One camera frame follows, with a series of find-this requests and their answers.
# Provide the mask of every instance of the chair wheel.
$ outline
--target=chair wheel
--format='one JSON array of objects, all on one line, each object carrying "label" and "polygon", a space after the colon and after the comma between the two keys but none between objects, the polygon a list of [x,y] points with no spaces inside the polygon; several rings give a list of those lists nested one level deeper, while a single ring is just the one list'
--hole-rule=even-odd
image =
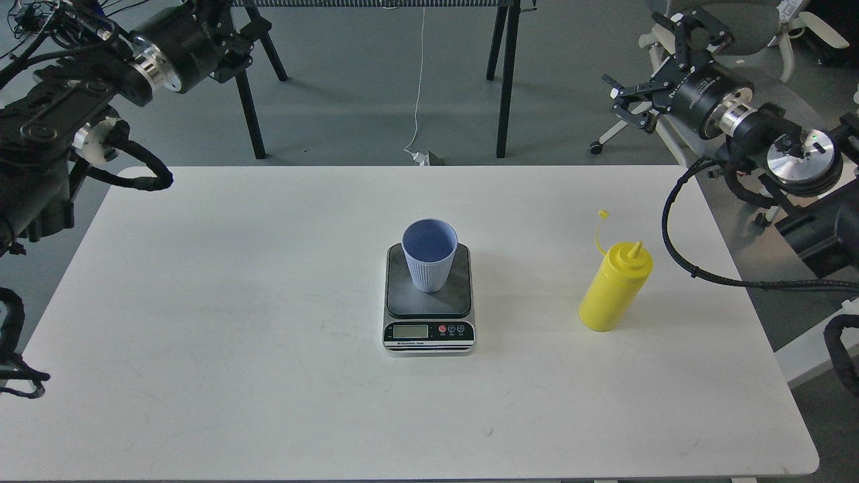
[{"label": "chair wheel", "polygon": [[772,222],[766,219],[766,213],[758,213],[758,215],[754,218],[755,226],[766,228],[772,224]]}]

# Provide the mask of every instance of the bottle nozzle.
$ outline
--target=bottle nozzle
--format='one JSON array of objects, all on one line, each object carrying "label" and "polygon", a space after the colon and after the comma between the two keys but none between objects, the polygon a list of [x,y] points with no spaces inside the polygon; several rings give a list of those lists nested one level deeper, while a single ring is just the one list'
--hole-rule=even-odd
[{"label": "bottle nozzle", "polygon": [[643,242],[642,242],[642,241],[639,241],[638,243],[636,243],[635,245],[633,245],[633,246],[632,246],[632,248],[630,248],[629,257],[630,257],[631,259],[638,258],[638,252],[640,252],[640,251],[641,251],[641,249],[642,249],[642,245],[643,245]]}]

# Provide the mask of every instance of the yellow squeeze bottle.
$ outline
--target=yellow squeeze bottle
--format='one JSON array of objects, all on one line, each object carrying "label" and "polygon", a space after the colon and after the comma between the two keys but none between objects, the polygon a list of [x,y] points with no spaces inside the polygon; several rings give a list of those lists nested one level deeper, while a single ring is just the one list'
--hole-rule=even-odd
[{"label": "yellow squeeze bottle", "polygon": [[[600,217],[602,224],[608,218],[608,212],[600,211]],[[594,241],[603,259],[588,293],[579,304],[579,318],[589,328],[605,332],[618,325],[620,317],[630,307],[653,271],[653,259],[640,241],[622,241],[606,252],[600,246],[599,224]]]}]

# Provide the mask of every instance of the digital kitchen scale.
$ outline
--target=digital kitchen scale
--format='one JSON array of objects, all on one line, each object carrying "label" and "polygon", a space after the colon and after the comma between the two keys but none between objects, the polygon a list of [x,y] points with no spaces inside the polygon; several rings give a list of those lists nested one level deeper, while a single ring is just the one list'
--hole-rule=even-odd
[{"label": "digital kitchen scale", "polygon": [[458,245],[448,281],[441,290],[422,292],[411,281],[403,246],[387,251],[382,344],[396,356],[466,355],[476,329],[471,258]]}]

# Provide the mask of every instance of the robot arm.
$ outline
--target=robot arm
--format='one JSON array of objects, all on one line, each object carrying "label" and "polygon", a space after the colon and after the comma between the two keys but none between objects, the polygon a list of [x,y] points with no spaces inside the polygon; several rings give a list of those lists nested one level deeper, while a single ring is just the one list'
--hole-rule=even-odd
[{"label": "robot arm", "polygon": [[[670,20],[659,14],[653,17],[673,31],[675,54],[646,83],[625,87],[603,76],[612,86],[612,111],[647,133],[664,114],[702,139],[724,133],[727,142],[716,158],[732,193],[762,208],[776,204],[784,208],[788,216],[776,224],[777,229],[818,278],[845,266],[859,268],[859,181],[803,208],[785,196],[826,193],[841,176],[842,155],[859,162],[852,139],[859,137],[859,117],[847,113],[839,126],[823,131],[803,129],[772,104],[755,109],[749,105],[754,86],[713,59],[732,40],[723,24],[703,9]],[[705,48],[693,50],[691,32],[696,29],[710,37]],[[643,101],[651,108],[633,114],[631,104]],[[755,170],[763,171],[760,179],[771,197],[748,191],[738,181],[738,173]]]},{"label": "robot arm", "polygon": [[[95,0],[57,0],[33,44],[0,70],[0,89],[28,67],[56,59],[35,72],[39,83],[0,109],[0,256],[23,254],[16,242],[36,242],[74,226],[73,200],[86,178],[147,191],[167,188],[166,166],[128,139],[130,127],[109,102],[115,95],[143,107],[160,87],[185,93],[207,76],[220,83],[252,62],[253,43],[271,24],[255,16],[236,31],[231,0],[188,0],[164,9],[130,33],[95,13]],[[30,57],[61,20],[82,27],[89,45]],[[155,177],[119,178],[97,168],[122,150],[144,162]],[[0,392],[35,398],[48,375],[29,368],[14,352],[23,325],[23,303],[0,288],[6,316],[0,325],[0,380],[24,379],[34,391],[0,387]]]}]

